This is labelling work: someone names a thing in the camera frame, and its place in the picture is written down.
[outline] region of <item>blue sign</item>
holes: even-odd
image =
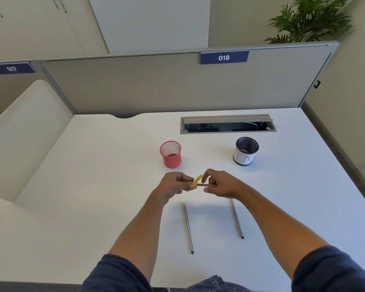
[[[10,75],[15,73],[36,73],[29,62],[0,63],[0,75]]]
[[[202,52],[200,53],[200,64],[247,62],[249,52],[249,50]]]

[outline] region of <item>forearm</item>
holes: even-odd
[[[238,199],[253,215],[270,251],[291,279],[304,256],[319,247],[328,246],[316,233],[257,191],[243,189]]]
[[[150,195],[109,251],[131,261],[149,282],[157,258],[163,207],[162,202]]]

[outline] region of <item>hand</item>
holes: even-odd
[[[213,193],[216,196],[223,196],[225,198],[239,200],[244,193],[255,191],[254,188],[248,186],[246,183],[243,183],[226,171],[207,169],[207,171],[203,174],[202,183],[205,183],[208,177],[208,183],[217,185],[217,187],[204,188],[204,192]]]
[[[178,195],[183,191],[194,190],[195,186],[190,184],[184,184],[180,181],[193,181],[193,177],[187,176],[182,172],[170,172],[166,173],[161,179],[160,184],[150,194],[149,199],[154,199],[160,202],[162,205],[166,205],[170,198],[174,195]]]

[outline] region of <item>white wall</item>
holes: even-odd
[[[345,11],[355,28],[342,37],[307,103],[365,177],[365,0],[353,1]]]
[[[89,0],[111,54],[208,47],[210,0]]]
[[[277,35],[266,27],[293,0],[211,0],[209,47],[263,45]]]

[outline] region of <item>white pencil cup label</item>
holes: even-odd
[[[234,162],[241,166],[250,165],[258,149],[258,142],[254,139],[250,137],[239,138],[233,156]]]

